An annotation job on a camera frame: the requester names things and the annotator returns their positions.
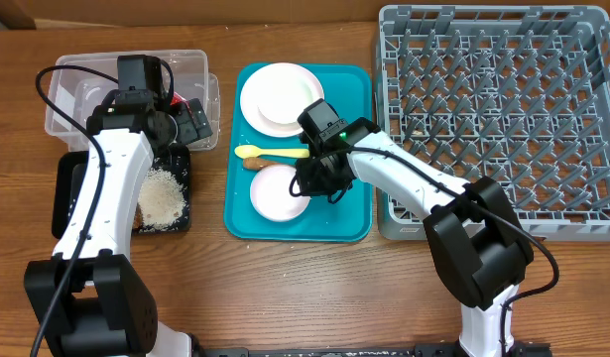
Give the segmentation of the brown food chunk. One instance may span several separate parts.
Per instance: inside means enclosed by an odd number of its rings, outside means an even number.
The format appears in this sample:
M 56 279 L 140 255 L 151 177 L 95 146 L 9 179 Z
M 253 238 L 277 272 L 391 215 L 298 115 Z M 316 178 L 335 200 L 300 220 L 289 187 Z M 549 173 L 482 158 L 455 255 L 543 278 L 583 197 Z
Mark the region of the brown food chunk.
M 143 215 L 142 215 L 141 207 L 140 207 L 140 205 L 137 205 L 136 211 L 135 211 L 135 216 L 133 219 L 132 229 L 133 230 L 139 229 L 140 226 L 142 225 L 142 222 L 143 222 Z

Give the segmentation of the pile of rice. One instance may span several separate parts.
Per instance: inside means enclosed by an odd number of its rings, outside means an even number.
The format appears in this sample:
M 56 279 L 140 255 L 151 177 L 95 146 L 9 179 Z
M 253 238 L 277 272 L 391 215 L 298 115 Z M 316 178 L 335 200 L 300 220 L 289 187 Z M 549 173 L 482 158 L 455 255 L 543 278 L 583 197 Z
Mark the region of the pile of rice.
M 149 169 L 138 196 L 143 222 L 140 228 L 168 230 L 183 217 L 183 187 L 163 169 Z

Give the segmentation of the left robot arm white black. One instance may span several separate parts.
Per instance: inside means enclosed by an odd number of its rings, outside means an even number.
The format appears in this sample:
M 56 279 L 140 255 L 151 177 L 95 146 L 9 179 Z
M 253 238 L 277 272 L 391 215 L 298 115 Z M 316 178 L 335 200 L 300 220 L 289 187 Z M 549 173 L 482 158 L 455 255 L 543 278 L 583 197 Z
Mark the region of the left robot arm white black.
M 30 353 L 55 356 L 201 356 L 198 339 L 158 318 L 154 297 L 130 262 L 140 189 L 155 156 L 206 137 L 199 109 L 174 100 L 162 59 L 121 56 L 109 91 L 85 124 L 88 140 L 74 210 L 52 256 L 32 261 L 24 288 L 39 322 Z

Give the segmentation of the red wrapper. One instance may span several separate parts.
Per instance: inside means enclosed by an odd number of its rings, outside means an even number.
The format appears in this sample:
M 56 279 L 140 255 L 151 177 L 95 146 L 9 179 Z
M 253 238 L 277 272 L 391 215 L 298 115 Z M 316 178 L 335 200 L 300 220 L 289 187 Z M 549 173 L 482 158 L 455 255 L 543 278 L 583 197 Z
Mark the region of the red wrapper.
M 171 102 L 171 110 L 174 112 L 187 111 L 186 100 L 180 96 L 175 95 Z

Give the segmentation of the white bowl with rice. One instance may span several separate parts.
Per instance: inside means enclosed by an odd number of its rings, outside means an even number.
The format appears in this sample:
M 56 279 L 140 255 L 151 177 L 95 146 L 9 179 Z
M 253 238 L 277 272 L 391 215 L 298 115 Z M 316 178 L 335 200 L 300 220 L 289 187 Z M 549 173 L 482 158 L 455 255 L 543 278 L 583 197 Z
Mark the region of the white bowl with rice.
M 293 196 L 300 187 L 292 180 L 296 169 L 288 165 L 273 165 L 258 171 L 250 185 L 250 199 L 254 209 L 274 222 L 287 222 L 300 216 L 308 207 L 308 196 Z

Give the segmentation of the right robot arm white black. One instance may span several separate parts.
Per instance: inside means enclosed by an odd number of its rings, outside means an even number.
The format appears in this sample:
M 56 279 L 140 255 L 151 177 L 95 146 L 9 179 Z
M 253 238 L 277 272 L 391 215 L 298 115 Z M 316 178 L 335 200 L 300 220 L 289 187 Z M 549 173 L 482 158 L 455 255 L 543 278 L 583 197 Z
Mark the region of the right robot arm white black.
M 337 202 L 354 180 L 400 200 L 424 226 L 436 272 L 460 302 L 462 330 L 454 356 L 548 356 L 511 333 L 514 303 L 553 288 L 559 266 L 524 231 L 503 188 L 488 177 L 452 177 L 413 157 L 374 123 L 300 118 L 310 150 L 296 163 L 293 196 Z

